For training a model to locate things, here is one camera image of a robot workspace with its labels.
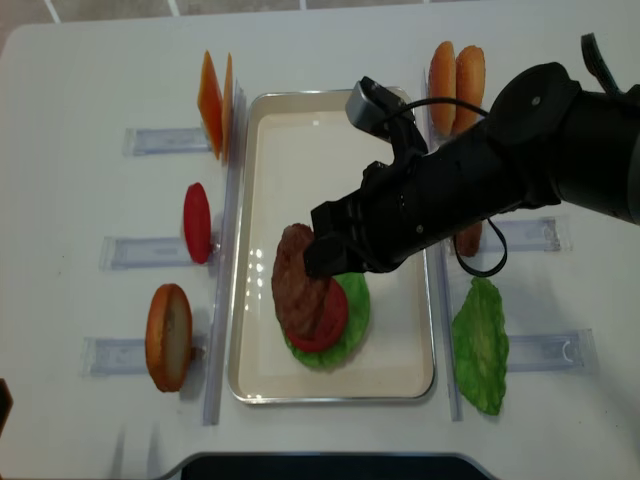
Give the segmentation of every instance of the green lettuce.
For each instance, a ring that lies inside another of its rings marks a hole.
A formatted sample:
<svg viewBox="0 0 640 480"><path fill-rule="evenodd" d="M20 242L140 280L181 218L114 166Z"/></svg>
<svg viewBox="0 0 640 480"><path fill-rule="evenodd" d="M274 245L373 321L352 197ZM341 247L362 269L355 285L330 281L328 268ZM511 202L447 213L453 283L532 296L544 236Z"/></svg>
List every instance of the green lettuce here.
<svg viewBox="0 0 640 480"><path fill-rule="evenodd" d="M453 320L456 383L478 410L498 415L507 390L509 339L504 331L502 297L486 278L471 280L471 290Z"/></svg>
<svg viewBox="0 0 640 480"><path fill-rule="evenodd" d="M342 337L333 347L318 353L303 352L287 338L284 341L301 363L309 368L329 369L343 363L360 344L369 325L371 302L369 288L361 273L344 273L333 277L342 287L349 304L349 320L344 327Z"/></svg>

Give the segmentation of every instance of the metal tray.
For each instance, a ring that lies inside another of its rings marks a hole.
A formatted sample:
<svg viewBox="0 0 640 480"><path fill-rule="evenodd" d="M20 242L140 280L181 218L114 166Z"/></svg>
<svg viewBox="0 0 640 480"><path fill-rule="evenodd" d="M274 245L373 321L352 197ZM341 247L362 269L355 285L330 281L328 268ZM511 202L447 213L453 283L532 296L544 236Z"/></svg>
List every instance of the metal tray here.
<svg viewBox="0 0 640 480"><path fill-rule="evenodd" d="M271 272L283 229L310 224L313 207L358 188L369 163L393 158L389 144L350 125L344 112L349 94L269 94L251 107L227 369L230 388L242 402L411 399L432 384L424 254L396 272L366 275L369 331L359 351L332 371L300 364L275 317Z"/></svg>

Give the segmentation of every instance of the white table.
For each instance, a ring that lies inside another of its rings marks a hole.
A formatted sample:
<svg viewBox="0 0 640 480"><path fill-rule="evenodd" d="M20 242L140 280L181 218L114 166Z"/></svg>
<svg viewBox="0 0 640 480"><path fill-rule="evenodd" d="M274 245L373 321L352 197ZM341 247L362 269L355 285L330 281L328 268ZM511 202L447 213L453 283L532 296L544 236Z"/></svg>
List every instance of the white table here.
<svg viewBox="0 0 640 480"><path fill-rule="evenodd" d="M221 422L204 427L203 391L181 399L161 395L146 377L78 374L85 336L142 336L160 283L181 284L203 324L210 318L215 281L206 269L97 268L105 235L177 235L187 185L221 185L209 155L121 155L126 127L199 124L204 49L217 64L233 52L249 100L349 88L365 74L417 98L438 43L477 44L490 104L517 73L549 61L597 88L579 43L595 31L626 89L640 82L640 3L609 3L488 1L19 29L0 60L0 377L15 399L0 439L2 475L149 478L211 452L415 451L458 452L509 479L638 478L640 229L571 206L530 213L570 213L575 248L543 256L522 283L554 299L546 307L559 328L593 328L601 375L509 375L495 421L468 404L463 422L449 419L437 304L438 378L415 404L249 408L225 385Z"/></svg>

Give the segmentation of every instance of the plastic holder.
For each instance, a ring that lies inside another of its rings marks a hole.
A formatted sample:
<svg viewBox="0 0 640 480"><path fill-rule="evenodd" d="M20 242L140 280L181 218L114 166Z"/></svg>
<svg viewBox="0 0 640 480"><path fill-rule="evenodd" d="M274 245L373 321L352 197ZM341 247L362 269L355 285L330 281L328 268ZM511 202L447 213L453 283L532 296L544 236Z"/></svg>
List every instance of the plastic holder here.
<svg viewBox="0 0 640 480"><path fill-rule="evenodd" d="M191 343L193 348L204 351L206 338L194 336ZM80 376L109 377L147 372L144 338L84 339Z"/></svg>
<svg viewBox="0 0 640 480"><path fill-rule="evenodd" d="M240 236L240 215L242 211L242 189L244 181L244 165L247 137L247 98L235 83L233 97L233 122L231 126L231 145L227 171L227 185L224 198L224 217L220 232L220 253L218 265L218 285L216 290L216 307L213 312L213 323L209 334L206 386L202 421L204 425L217 425L220 420L220 404L224 389L224 361L227 338L227 325L231 299L235 288L235 264L237 262Z"/></svg>
<svg viewBox="0 0 640 480"><path fill-rule="evenodd" d="M502 231L509 253L512 252L561 252L573 248L566 215L541 217L530 220L496 220ZM455 255L452 243L447 246L449 255ZM490 228L483 228L479 253L502 253L504 247Z"/></svg>
<svg viewBox="0 0 640 480"><path fill-rule="evenodd" d="M193 267L209 265L209 260L200 265L191 260L184 239L105 237L100 253L100 270L128 270L131 268Z"/></svg>
<svg viewBox="0 0 640 480"><path fill-rule="evenodd" d="M451 292L449 292L449 274L447 268L447 254L445 243L447 240L435 245L436 250L436 270L438 275L438 292L440 294L440 319L442 326L442 343L444 345L445 372L447 374L447 392L449 394L449 410L451 411L451 421L462 420L462 399L456 384L455 363L453 358L453 334L451 332L451 322L453 318L449 313L451 305Z"/></svg>
<svg viewBox="0 0 640 480"><path fill-rule="evenodd" d="M202 153L210 152L211 144L202 127L127 128L122 151L125 157L165 153Z"/></svg>
<svg viewBox="0 0 640 480"><path fill-rule="evenodd" d="M551 335L510 335L508 372L571 370L592 373L597 366L591 329Z"/></svg>

